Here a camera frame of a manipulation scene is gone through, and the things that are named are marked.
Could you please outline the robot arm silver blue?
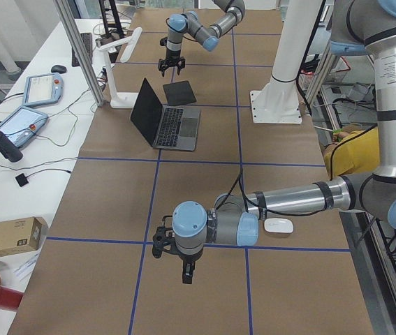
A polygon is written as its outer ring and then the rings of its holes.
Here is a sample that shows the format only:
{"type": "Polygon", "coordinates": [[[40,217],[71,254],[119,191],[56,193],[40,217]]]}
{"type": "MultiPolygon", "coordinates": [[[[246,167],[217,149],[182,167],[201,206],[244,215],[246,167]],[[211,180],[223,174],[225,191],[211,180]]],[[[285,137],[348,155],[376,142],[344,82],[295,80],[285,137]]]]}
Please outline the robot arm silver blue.
{"type": "Polygon", "coordinates": [[[228,33],[233,27],[238,25],[245,16],[245,4],[243,1],[214,1],[224,15],[215,23],[205,27],[198,19],[194,11],[181,14],[172,14],[167,20],[168,35],[162,38],[160,46],[166,48],[166,56],[159,59],[158,70],[162,76],[169,68],[176,68],[177,74],[185,68],[186,60],[181,55],[182,40],[189,34],[205,50],[211,52],[219,43],[220,37],[228,33]]]}
{"type": "MultiPolygon", "coordinates": [[[[298,65],[305,60],[304,43],[316,20],[313,1],[292,1],[270,81],[251,92],[255,123],[271,125],[274,134],[258,134],[256,151],[308,158],[315,146],[303,136],[309,122],[298,109],[298,65]]],[[[370,149],[379,163],[369,172],[343,172],[328,181],[268,192],[220,195],[211,209],[193,201],[179,204],[165,237],[153,238],[153,255],[163,252],[182,259],[182,280],[190,284],[196,261],[207,243],[252,246],[258,224],[275,216],[311,216],[331,209],[366,211],[396,229],[396,1],[336,1],[330,49],[336,55],[370,54],[374,59],[378,144],[370,149]]]]}

